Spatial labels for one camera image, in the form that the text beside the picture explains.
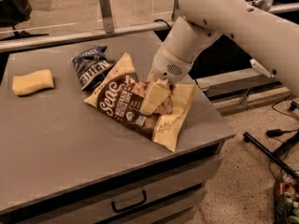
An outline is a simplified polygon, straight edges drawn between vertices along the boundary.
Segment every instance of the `gray table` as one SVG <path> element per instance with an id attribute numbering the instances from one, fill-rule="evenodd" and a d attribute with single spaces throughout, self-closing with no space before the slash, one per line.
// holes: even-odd
<path id="1" fill-rule="evenodd" d="M 13 223 L 5 216 L 24 207 L 192 154 L 234 135 L 201 91 L 174 153 L 83 103 L 88 94 L 80 90 L 71 62 L 75 55 L 94 45 L 106 45 L 110 59 L 128 52 L 142 80 L 160 44 L 154 33 L 144 33 L 9 56 L 0 87 L 0 222 Z M 53 73 L 54 90 L 26 97 L 13 93 L 13 76 L 44 68 Z"/>

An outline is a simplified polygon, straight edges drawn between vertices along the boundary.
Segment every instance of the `chocolate bag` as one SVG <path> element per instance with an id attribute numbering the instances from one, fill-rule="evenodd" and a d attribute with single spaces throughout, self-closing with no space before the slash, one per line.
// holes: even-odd
<path id="1" fill-rule="evenodd" d="M 175 85 L 170 96 L 153 114 L 144 116 L 139 112 L 139 108 L 148 84 L 138 82 L 131 57 L 125 53 L 84 102 L 174 152 L 180 127 L 190 109 L 197 87 Z"/>
<path id="2" fill-rule="evenodd" d="M 107 60 L 104 53 L 106 49 L 94 47 L 81 52 L 72 60 L 83 91 L 97 87 L 115 64 Z"/>

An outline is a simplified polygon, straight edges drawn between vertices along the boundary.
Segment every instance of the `speckled floor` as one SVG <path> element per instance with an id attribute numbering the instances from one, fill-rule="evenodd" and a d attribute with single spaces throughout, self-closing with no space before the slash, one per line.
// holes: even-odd
<path id="1" fill-rule="evenodd" d="M 52 35 L 84 30 L 103 29 L 98 0 L 29 0 L 33 7 L 31 20 L 18 29 L 32 34 Z M 111 0 L 116 26 L 169 20 L 174 0 Z M 0 38 L 11 35 L 9 29 L 0 30 Z M 269 129 L 294 130 L 298 121 L 274 111 L 271 105 L 289 95 L 286 89 L 253 94 L 249 98 L 251 110 L 239 104 L 239 98 L 214 102 L 227 122 L 235 130 L 235 138 L 223 147 L 223 163 L 216 176 L 206 183 L 207 195 L 196 206 L 194 219 L 188 224 L 271 224 L 274 222 L 273 184 L 269 159 L 252 144 L 243 141 L 248 132 L 270 150 L 280 142 L 265 135 Z M 290 114 L 289 100 L 276 106 Z M 299 111 L 292 112 L 299 118 Z M 286 140 L 293 133 L 280 137 Z M 299 170 L 299 145 L 289 153 L 286 162 Z M 275 174 L 278 168 L 271 165 Z"/>

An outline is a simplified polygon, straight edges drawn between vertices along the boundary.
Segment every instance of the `drawer handle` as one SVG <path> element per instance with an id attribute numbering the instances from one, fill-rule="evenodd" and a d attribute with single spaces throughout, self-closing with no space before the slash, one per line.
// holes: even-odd
<path id="1" fill-rule="evenodd" d="M 143 195 L 143 200 L 142 201 L 140 201 L 139 203 L 135 203 L 135 204 L 129 205 L 127 207 L 121 208 L 121 209 L 116 208 L 115 202 L 112 202 L 111 203 L 112 210 L 115 213 L 122 213 L 122 212 L 128 211 L 130 209 L 136 208 L 139 205 L 142 205 L 143 203 L 145 203 L 147 201 L 147 199 L 148 199 L 146 191 L 142 190 L 142 195 Z"/>

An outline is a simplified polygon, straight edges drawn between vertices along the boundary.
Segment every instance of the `desk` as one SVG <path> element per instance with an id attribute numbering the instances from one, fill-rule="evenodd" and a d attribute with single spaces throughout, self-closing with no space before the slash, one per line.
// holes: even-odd
<path id="1" fill-rule="evenodd" d="M 71 62 L 106 45 L 109 59 L 128 52 L 144 80 L 160 44 L 144 33 L 9 56 L 0 87 L 0 222 L 176 223 L 201 202 L 234 136 L 205 95 L 197 92 L 172 153 L 85 104 Z M 13 76 L 44 68 L 54 90 L 12 92 Z"/>

